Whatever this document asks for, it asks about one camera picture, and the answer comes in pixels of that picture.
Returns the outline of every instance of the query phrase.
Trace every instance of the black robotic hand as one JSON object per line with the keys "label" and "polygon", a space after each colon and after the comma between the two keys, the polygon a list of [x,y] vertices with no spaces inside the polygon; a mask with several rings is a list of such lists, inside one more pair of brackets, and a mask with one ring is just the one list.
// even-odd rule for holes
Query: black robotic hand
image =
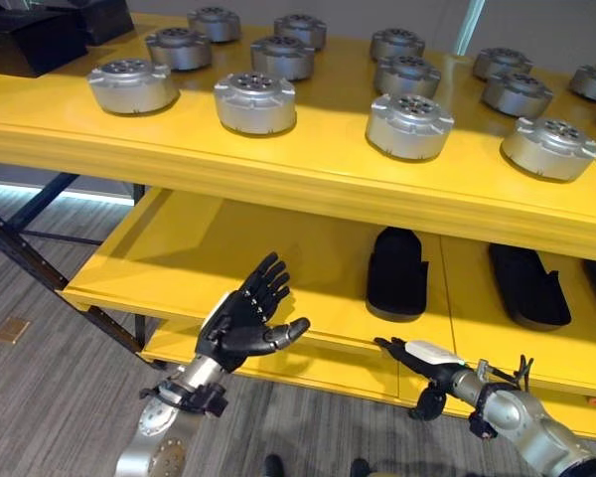
{"label": "black robotic hand", "polygon": [[230,293],[210,316],[197,341],[197,355],[212,358],[228,373],[249,356],[261,356],[286,348],[309,329],[307,318],[288,325],[268,327],[278,303],[289,294],[289,273],[273,252]]}

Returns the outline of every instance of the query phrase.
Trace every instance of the wall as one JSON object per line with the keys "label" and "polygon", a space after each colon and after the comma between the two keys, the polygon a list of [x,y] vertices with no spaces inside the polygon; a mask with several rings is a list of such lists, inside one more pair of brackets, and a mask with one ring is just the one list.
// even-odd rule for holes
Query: wall
{"label": "wall", "polygon": [[[136,12],[185,15],[212,0],[127,0]],[[271,25],[274,18],[304,12],[328,24],[330,35],[370,38],[388,26],[412,30],[427,48],[450,52],[468,0],[218,0],[243,24]],[[506,46],[525,53],[536,65],[573,73],[596,64],[596,0],[488,0],[468,55]]]}
{"label": "wall", "polygon": [[596,0],[488,0],[468,55],[493,46],[524,52],[547,70],[596,65]]}

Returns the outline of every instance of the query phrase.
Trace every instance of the gray robotic arm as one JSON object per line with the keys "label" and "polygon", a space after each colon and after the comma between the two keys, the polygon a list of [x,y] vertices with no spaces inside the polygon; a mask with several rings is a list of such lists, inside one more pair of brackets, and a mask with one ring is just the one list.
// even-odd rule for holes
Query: gray robotic arm
{"label": "gray robotic arm", "polygon": [[498,434],[508,439],[537,472],[547,477],[596,477],[596,456],[567,427],[554,420],[540,401],[518,385],[529,366],[505,382],[489,382],[488,372],[503,375],[482,360],[477,370],[452,353],[423,341],[375,338],[396,360],[429,380],[410,415],[430,420],[439,416],[446,395],[474,408],[470,429],[479,437]]}
{"label": "gray robotic arm", "polygon": [[173,406],[179,404],[182,397],[168,390],[166,383],[175,383],[194,393],[201,387],[217,384],[223,374],[221,365],[212,358],[197,356],[188,368],[182,368],[160,384],[161,398],[151,397],[141,413],[137,430],[117,461],[115,477],[180,476],[188,446],[205,413]]}
{"label": "gray robotic arm", "polygon": [[152,390],[130,444],[117,461],[115,477],[180,477],[185,456],[204,416],[219,417],[227,406],[222,376],[247,357],[275,353],[296,341],[310,326],[307,318],[268,327],[278,303],[289,294],[285,264],[270,254],[226,294],[199,334],[195,358]]}

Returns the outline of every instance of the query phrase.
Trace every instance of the gray carpet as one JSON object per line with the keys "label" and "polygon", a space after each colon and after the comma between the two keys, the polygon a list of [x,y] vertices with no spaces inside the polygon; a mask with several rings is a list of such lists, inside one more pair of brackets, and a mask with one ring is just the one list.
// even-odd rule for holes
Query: gray carpet
{"label": "gray carpet", "polygon": [[[29,194],[0,192],[9,217]],[[128,208],[56,200],[31,229],[105,238]],[[88,245],[30,242],[72,276]],[[32,322],[14,347],[0,344],[0,477],[108,477],[134,432],[141,388],[163,373],[117,346],[0,254],[0,324]],[[131,328],[129,316],[113,314]],[[481,442],[462,419],[412,421],[402,408],[292,386],[230,377],[230,405],[207,419],[186,476],[255,477],[268,452],[289,477],[343,477],[358,456],[402,476],[534,475],[501,439]]]}

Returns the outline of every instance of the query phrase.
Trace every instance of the shelf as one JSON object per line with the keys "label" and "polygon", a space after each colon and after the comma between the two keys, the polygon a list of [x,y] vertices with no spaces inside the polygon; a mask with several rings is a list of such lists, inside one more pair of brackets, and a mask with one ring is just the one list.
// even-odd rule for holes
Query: shelf
{"label": "shelf", "polygon": [[[181,320],[164,321],[142,356],[190,363],[199,328],[200,325],[189,325]],[[250,358],[236,373],[405,406],[415,405],[419,393],[426,387],[424,380],[386,354],[367,359],[358,354],[310,348],[300,342],[271,356]],[[584,397],[541,389],[532,389],[532,392],[554,418],[578,435],[596,439],[596,407],[589,406]],[[471,411],[464,402],[448,397],[445,413],[467,417]]]}
{"label": "shelf", "polygon": [[[106,177],[446,236],[529,246],[596,259],[596,162],[569,184],[533,179],[500,153],[514,119],[479,102],[472,60],[428,52],[443,78],[435,99],[455,129],[439,157],[408,163],[365,139],[374,64],[367,41],[331,38],[312,79],[296,83],[298,123],[251,138],[224,129],[212,86],[249,69],[249,43],[269,29],[213,46],[214,64],[175,74],[168,110],[142,117],[103,112],[85,81],[96,65],[146,57],[143,37],[184,17],[135,16],[136,31],[39,79],[0,76],[0,162]],[[546,115],[596,133],[596,105],[566,91],[567,76],[534,74],[554,91]]]}
{"label": "shelf", "polygon": [[365,305],[369,257],[383,227],[152,189],[62,296],[83,308],[141,313],[199,324],[270,251],[291,273],[292,294],[275,322],[312,321],[305,344],[379,356],[375,336],[427,339],[453,349],[439,237],[419,234],[430,261],[428,305],[392,323]]}
{"label": "shelf", "polygon": [[457,354],[471,364],[486,358],[511,371],[523,353],[534,358],[533,386],[596,396],[596,295],[581,260],[539,254],[546,270],[560,272],[572,322],[555,331],[536,332],[507,316],[486,243],[441,241]]}
{"label": "shelf", "polygon": [[[164,321],[141,353],[144,358],[187,364],[194,358],[200,325]],[[345,395],[397,402],[397,362],[324,350],[302,340],[289,350],[247,359],[238,374],[325,389]]]}

